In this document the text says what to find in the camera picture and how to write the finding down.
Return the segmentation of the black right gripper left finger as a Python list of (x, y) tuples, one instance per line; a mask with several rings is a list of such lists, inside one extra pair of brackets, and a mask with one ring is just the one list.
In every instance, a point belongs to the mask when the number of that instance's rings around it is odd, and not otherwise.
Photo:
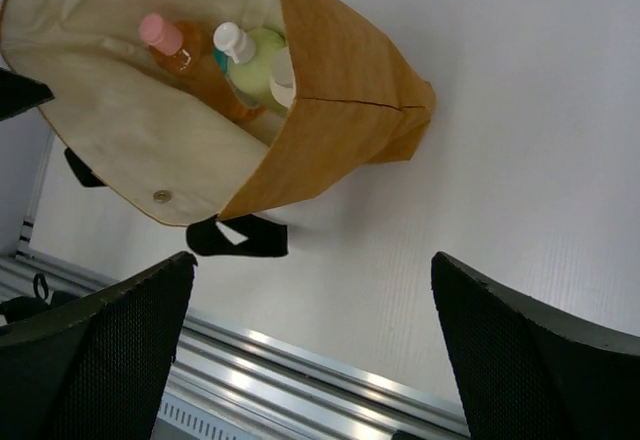
[(84, 297), (38, 273), (2, 302), (2, 438), (150, 438), (196, 266), (179, 252)]

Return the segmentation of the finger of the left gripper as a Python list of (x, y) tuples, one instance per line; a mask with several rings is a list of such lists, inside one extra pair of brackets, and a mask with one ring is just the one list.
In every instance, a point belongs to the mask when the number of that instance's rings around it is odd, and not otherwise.
[(0, 118), (2, 121), (20, 115), (54, 99), (44, 83), (16, 74), (0, 71)]

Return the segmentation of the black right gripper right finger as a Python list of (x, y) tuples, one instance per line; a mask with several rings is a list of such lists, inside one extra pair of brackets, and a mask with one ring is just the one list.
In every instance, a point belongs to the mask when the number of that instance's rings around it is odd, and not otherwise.
[(437, 253), (431, 287), (474, 439), (636, 439), (639, 339)]

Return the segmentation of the orange bottle pink cap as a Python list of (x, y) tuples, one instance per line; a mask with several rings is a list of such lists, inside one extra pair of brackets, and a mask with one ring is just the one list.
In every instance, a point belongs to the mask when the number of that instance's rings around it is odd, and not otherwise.
[(156, 63), (177, 78), (188, 93), (234, 123), (257, 119), (264, 109), (250, 108), (233, 91), (214, 57), (211, 34), (192, 21), (170, 22), (158, 13), (140, 22), (139, 36)]

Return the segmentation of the tan canvas tote bag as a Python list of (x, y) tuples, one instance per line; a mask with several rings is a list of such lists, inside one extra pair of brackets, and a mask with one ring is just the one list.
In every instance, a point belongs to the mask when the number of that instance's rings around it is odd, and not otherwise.
[[(296, 97), (234, 123), (163, 70), (138, 33), (158, 13), (211, 34), (231, 21), (282, 35)], [(1, 54), (46, 84), (41, 113), (73, 168), (202, 256), (283, 257), (266, 210), (311, 199), (364, 164), (413, 156), (435, 106), (393, 42), (341, 0), (3, 0)]]

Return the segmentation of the green pump bottle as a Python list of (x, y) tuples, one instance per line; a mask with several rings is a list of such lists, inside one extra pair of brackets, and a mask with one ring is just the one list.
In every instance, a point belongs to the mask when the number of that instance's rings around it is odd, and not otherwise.
[(220, 24), (212, 34), (214, 59), (242, 100), (251, 108), (261, 106), (284, 115), (286, 108), (273, 96), (270, 86), (272, 61), (287, 47), (279, 33), (267, 28), (249, 31), (236, 23)]

